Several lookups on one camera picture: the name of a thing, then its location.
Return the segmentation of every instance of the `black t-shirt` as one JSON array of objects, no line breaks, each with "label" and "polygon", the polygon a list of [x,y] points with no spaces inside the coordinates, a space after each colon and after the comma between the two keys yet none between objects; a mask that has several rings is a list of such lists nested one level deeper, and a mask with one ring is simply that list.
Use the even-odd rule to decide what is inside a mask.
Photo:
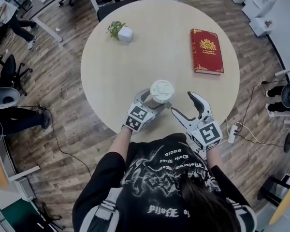
[{"label": "black t-shirt", "polygon": [[131,143],[126,163],[120,154],[107,153],[74,205],[74,230],[79,231],[88,211],[107,197],[110,188],[122,186],[116,202],[117,232],[188,231],[190,214],[178,188],[185,171],[189,177],[201,178],[218,197],[248,205],[217,166],[208,170],[186,144],[185,135],[173,134],[150,143]]}]

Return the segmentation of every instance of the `book cover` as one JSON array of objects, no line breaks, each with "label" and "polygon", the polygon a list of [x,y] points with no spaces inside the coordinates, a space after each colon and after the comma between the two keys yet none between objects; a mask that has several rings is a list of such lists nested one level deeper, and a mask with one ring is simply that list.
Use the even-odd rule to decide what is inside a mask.
[{"label": "book cover", "polygon": [[218,36],[215,33],[190,31],[194,71],[220,75],[224,73]]}]

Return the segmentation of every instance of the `power strip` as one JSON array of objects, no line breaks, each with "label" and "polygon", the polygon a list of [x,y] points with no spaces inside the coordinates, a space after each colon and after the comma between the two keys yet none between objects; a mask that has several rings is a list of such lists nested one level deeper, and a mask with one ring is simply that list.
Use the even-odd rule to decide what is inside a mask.
[{"label": "power strip", "polygon": [[235,140],[235,131],[238,129],[238,127],[236,125],[232,125],[231,126],[231,129],[230,129],[230,132],[229,132],[229,138],[228,138],[228,143],[229,144],[233,144],[234,143],[234,140]]}]

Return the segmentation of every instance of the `green leaves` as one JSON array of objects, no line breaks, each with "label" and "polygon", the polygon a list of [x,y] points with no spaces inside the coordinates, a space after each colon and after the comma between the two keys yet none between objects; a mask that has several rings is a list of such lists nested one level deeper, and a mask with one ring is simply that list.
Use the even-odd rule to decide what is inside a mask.
[{"label": "green leaves", "polygon": [[118,33],[122,29],[123,26],[125,26],[126,23],[121,23],[120,21],[113,21],[110,26],[107,28],[107,32],[110,32],[111,38],[118,38]]}]

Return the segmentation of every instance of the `white tabletop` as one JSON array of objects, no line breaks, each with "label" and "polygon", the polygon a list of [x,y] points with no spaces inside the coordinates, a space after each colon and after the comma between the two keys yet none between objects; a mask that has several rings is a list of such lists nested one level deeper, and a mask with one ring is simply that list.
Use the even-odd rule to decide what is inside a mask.
[{"label": "white tabletop", "polygon": [[[110,38],[112,21],[126,23],[134,31],[130,43]],[[218,35],[224,73],[194,73],[190,30]],[[103,19],[85,45],[81,78],[93,111],[118,133],[135,94],[156,80],[172,83],[174,108],[193,118],[198,112],[187,95],[193,91],[210,103],[213,117],[221,124],[234,106],[239,89],[239,66],[225,32],[206,14],[184,3],[143,0],[125,5]],[[134,134],[135,142],[150,142],[184,128],[165,109],[147,128]]]}]

